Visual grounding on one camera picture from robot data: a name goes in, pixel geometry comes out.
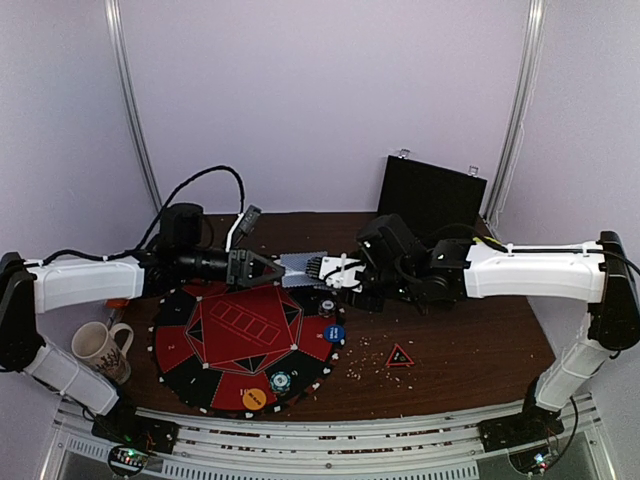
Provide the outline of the grey playing card deck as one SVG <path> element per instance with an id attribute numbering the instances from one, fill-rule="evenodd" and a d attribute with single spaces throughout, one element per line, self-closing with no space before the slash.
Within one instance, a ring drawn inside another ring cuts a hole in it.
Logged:
<path id="1" fill-rule="evenodd" d="M 275 261 L 285 270 L 280 280 L 281 285 L 287 289 L 306 287 L 327 289 L 325 283 L 306 274 L 307 264 L 311 259 L 326 255 L 326 251 L 282 254 Z"/>

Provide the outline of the purple 500 poker chip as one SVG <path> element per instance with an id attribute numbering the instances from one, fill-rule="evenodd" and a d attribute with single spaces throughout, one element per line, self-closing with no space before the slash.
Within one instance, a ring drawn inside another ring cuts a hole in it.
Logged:
<path id="1" fill-rule="evenodd" d="M 323 299 L 318 306 L 318 313 L 322 317 L 331 317 L 335 314 L 337 304 L 332 299 Z"/>

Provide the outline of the blue small blind button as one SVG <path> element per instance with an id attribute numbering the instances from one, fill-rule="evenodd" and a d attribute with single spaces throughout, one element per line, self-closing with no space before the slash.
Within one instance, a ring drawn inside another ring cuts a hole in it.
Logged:
<path id="1" fill-rule="evenodd" d="M 324 329 L 323 337 L 327 342 L 332 344 L 342 343 L 346 337 L 346 331 L 341 325 L 329 325 Z"/>

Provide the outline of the orange big blind button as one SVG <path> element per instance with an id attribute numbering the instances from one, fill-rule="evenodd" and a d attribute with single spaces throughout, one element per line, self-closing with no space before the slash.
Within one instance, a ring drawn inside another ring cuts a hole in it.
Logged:
<path id="1" fill-rule="evenodd" d="M 250 411 L 258 411 L 263 409 L 267 403 L 267 395 L 260 388 L 248 388 L 242 393 L 242 404 L 245 409 Z"/>

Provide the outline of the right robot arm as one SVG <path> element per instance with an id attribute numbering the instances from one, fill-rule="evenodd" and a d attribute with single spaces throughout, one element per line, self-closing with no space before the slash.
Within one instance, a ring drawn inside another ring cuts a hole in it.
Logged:
<path id="1" fill-rule="evenodd" d="M 610 356 L 639 342 L 639 269 L 612 231 L 566 246 L 501 244 L 476 232 L 423 242 L 392 214 L 366 225 L 357 243 L 357 257 L 341 255 L 331 282 L 356 294 L 399 298 L 419 308 L 498 296 L 585 303 L 575 342 L 533 381 L 530 405 L 513 419 L 519 440 L 535 440 L 550 426 L 550 412 L 563 408 Z"/>

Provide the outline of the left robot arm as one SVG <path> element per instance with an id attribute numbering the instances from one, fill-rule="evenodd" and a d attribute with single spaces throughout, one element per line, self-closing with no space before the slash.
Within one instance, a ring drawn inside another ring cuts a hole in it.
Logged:
<path id="1" fill-rule="evenodd" d="M 161 295 L 193 280 L 252 288 L 285 273 L 272 259 L 239 247 L 261 211 L 242 204 L 223 249 L 201 245 L 204 210 L 169 198 L 139 244 L 122 253 L 91 255 L 73 249 L 27 261 L 1 258 L 1 370 L 25 373 L 90 412 L 105 415 L 106 429 L 123 444 L 144 433 L 138 415 L 122 405 L 114 381 L 81 364 L 44 338 L 36 317 L 55 309 L 111 299 Z"/>

